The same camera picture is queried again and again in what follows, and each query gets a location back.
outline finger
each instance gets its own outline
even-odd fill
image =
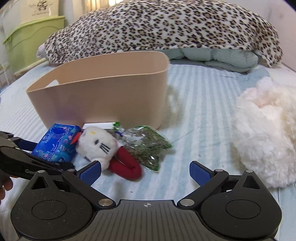
[[[3,187],[0,188],[0,200],[3,200],[5,198],[5,190]]]
[[[13,182],[12,182],[12,180],[11,180],[10,178],[7,179],[7,180],[5,180],[5,181],[3,182],[3,186],[4,186],[4,188],[5,188],[6,191],[11,190],[12,187],[13,187]]]

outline beige plastic basket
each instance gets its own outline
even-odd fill
[[[124,128],[158,128],[163,118],[169,59],[157,51],[98,55],[63,64],[27,94],[45,126],[119,121]],[[59,85],[47,87],[52,81]]]

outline circular pad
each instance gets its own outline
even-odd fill
[[[260,207],[249,200],[234,200],[227,203],[226,211],[235,218],[254,218],[260,213]]]
[[[211,230],[234,240],[271,237],[281,221],[281,210],[272,196],[251,188],[209,197],[200,214]]]
[[[83,229],[92,217],[90,203],[57,188],[26,190],[11,211],[20,236],[33,240],[61,240]]]
[[[57,200],[46,200],[37,203],[32,208],[32,214],[42,220],[52,220],[62,216],[67,210],[67,206]]]

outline blue gripper pad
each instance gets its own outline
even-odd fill
[[[206,167],[204,167],[204,169],[202,168],[203,165],[201,165],[200,163],[200,167],[198,164],[196,164],[196,161],[193,161],[190,163],[189,165],[189,174],[190,177],[192,177],[192,179],[194,181],[196,181],[196,183],[200,186],[204,185],[207,181],[209,181],[212,176],[211,173],[214,173],[213,171],[209,170],[209,172],[205,171],[204,169],[207,169]]]
[[[101,176],[101,163],[99,161],[93,161],[85,169],[81,169],[81,171],[78,177],[91,186]]]

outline plastic bag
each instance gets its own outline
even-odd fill
[[[158,172],[160,153],[172,148],[172,144],[149,126],[138,126],[124,130],[119,122],[114,131],[127,151],[143,166]]]

